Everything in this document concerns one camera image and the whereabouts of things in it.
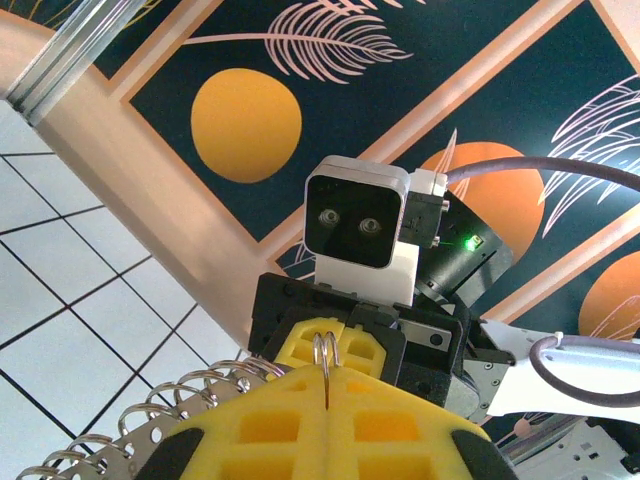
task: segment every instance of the metal spiral binding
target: metal spiral binding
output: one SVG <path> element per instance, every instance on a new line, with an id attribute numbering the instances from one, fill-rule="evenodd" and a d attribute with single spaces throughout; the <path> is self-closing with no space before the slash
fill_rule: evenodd
<path id="1" fill-rule="evenodd" d="M 149 392 L 143 403 L 131 405 L 122 412 L 118 420 L 121 438 L 114 440 L 95 433 L 80 435 L 65 450 L 52 452 L 42 465 L 23 470 L 16 480 L 29 477 L 46 480 L 132 479 L 162 437 L 178 422 L 247 393 L 253 386 L 265 383 L 269 375 L 281 377 L 284 371 L 266 360 L 249 357 L 244 361 L 222 360 L 207 370 L 189 372 L 175 383 L 162 383 Z M 196 380 L 204 383 L 202 390 L 186 385 Z M 173 393 L 175 406 L 152 401 L 163 392 Z M 183 400 L 181 392 L 192 395 Z M 126 419 L 136 412 L 144 412 L 148 421 L 130 431 Z M 99 445 L 100 449 L 89 455 L 78 451 L 79 447 L 90 451 L 87 445 Z M 62 469 L 64 462 L 70 466 Z"/>

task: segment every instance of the gray cable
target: gray cable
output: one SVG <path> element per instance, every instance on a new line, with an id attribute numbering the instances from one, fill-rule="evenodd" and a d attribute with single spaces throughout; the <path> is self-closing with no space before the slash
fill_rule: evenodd
<path id="1" fill-rule="evenodd" d="M 609 182 L 631 188 L 640 192 L 640 176 L 625 172 L 619 168 L 608 167 L 598 163 L 554 157 L 506 157 L 496 160 L 472 163 L 447 172 L 448 183 L 459 182 L 465 178 L 503 170 L 556 170 L 559 172 L 577 173 L 588 177 L 596 177 Z"/>
<path id="2" fill-rule="evenodd" d="M 590 403 L 592 405 L 598 405 L 600 407 L 631 408 L 640 406 L 640 390 L 637 392 L 615 394 L 590 392 L 563 382 L 552 374 L 542 363 L 542 352 L 548 348 L 556 348 L 560 346 L 559 343 L 561 343 L 562 346 L 573 345 L 580 347 L 597 347 L 619 352 L 635 353 L 638 355 L 639 362 L 640 345 L 631 342 L 609 340 L 607 338 L 565 335 L 562 337 L 561 342 L 559 342 L 558 338 L 555 336 L 542 338 L 533 344 L 531 351 L 529 352 L 531 365 L 538 375 L 540 375 L 540 377 L 553 388 L 570 396 L 571 398 L 575 398 L 576 400 Z"/>

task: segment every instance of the orange circle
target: orange circle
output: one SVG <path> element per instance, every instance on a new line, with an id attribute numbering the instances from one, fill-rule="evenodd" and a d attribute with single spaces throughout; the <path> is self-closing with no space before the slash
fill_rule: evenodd
<path id="1" fill-rule="evenodd" d="M 582 302 L 581 335 L 628 340 L 640 328 L 640 252 L 607 268 Z"/>
<path id="2" fill-rule="evenodd" d="M 444 150 L 432 155 L 422 168 L 433 170 Z M 517 150 L 494 142 L 470 142 L 456 145 L 446 171 L 483 160 L 521 157 Z M 454 192 L 458 184 L 449 189 Z M 487 223 L 513 250 L 516 263 L 531 246 L 544 213 L 538 203 L 544 182 L 537 170 L 509 170 L 473 177 L 461 200 Z"/>

